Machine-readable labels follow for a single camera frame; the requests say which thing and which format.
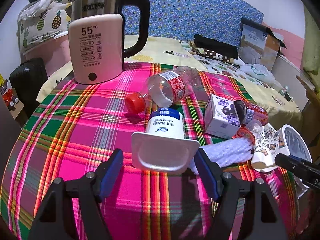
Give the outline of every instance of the soda can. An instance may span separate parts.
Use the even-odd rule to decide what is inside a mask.
[[[238,113],[241,126],[246,126],[252,120],[259,120],[262,126],[268,123],[268,113],[262,107],[242,100],[234,101],[234,105]]]

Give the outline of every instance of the bottle label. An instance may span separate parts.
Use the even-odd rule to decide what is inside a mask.
[[[158,108],[149,116],[146,133],[169,138],[185,138],[182,114],[172,108]]]
[[[179,101],[183,98],[185,93],[185,85],[182,78],[174,71],[166,71],[160,73],[159,76],[163,77],[171,86],[173,92],[173,102]]]

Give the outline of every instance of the pink plaid tablecloth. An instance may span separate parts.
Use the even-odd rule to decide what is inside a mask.
[[[132,167],[131,134],[144,131],[151,111],[127,113],[125,97],[139,91],[145,80],[172,65],[129,63],[117,78],[81,85],[68,76],[40,104],[17,140],[5,170],[0,198],[1,216],[19,239],[27,239],[32,220],[56,177],[76,179],[95,170],[115,148],[124,152],[124,166],[101,212],[117,239],[202,239],[217,208],[199,177],[142,171]],[[186,137],[201,145],[221,141],[203,131],[204,107],[210,93],[228,99],[254,101],[233,78],[200,72],[203,86],[173,108],[185,120]],[[278,168],[259,174],[247,163],[228,168],[236,177],[262,177],[279,204],[288,234],[296,221],[292,174]],[[78,200],[73,200],[80,239],[85,232]],[[239,201],[232,238],[236,239],[243,201]]]

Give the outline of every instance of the red bottle cap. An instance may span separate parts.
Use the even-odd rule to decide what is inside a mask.
[[[232,138],[234,139],[239,137],[248,138],[253,146],[255,146],[256,144],[256,138],[254,137],[253,133],[250,132],[247,128],[240,127],[237,133]]]
[[[140,95],[138,92],[128,95],[125,98],[124,103],[127,107],[127,110],[133,114],[141,113],[146,108],[146,103],[142,95]]]

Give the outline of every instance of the white wall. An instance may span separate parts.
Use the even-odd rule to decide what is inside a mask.
[[[304,8],[301,0],[244,0],[264,14],[263,21],[304,38]]]
[[[15,0],[0,23],[0,73],[9,80],[11,72],[21,64],[17,38],[17,18],[28,0]]]
[[[274,28],[284,29],[304,38],[304,10],[300,0],[244,0],[264,14],[263,21]],[[0,73],[9,79],[10,73],[20,65],[16,32],[19,12],[28,0],[15,0],[0,23]]]

